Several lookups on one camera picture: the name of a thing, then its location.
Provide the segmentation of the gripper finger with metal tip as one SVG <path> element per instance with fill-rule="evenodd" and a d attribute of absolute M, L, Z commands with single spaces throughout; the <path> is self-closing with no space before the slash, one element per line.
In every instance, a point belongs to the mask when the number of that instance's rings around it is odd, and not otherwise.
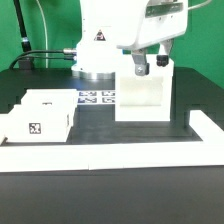
<path fill-rule="evenodd" d="M 137 76 L 145 76 L 149 74 L 149 63 L 147 62 L 146 50 L 139 49 L 131 52 L 134 64 L 135 74 Z"/>

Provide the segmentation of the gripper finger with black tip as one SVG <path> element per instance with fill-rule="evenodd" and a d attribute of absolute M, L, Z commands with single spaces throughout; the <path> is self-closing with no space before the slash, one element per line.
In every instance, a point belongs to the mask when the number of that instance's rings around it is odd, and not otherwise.
<path fill-rule="evenodd" d="M 156 63 L 159 67 L 165 67 L 169 64 L 169 55 L 173 46 L 173 40 L 166 40 L 160 43 L 159 52 L 156 56 Z"/>

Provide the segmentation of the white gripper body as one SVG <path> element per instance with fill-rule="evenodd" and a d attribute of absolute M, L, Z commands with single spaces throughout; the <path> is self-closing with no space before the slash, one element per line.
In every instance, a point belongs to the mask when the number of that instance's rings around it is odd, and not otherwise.
<path fill-rule="evenodd" d="M 117 47 L 146 48 L 185 33 L 188 0 L 122 0 L 117 19 Z"/>

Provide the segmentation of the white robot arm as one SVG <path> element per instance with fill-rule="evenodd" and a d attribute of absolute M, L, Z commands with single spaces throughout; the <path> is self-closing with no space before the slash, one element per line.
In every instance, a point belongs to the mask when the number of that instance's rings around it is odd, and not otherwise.
<path fill-rule="evenodd" d="M 147 48 L 159 46 L 156 65 L 169 64 L 173 40 L 186 32 L 188 0 L 80 0 L 82 36 L 75 76 L 112 79 L 129 51 L 135 74 L 149 73 Z"/>

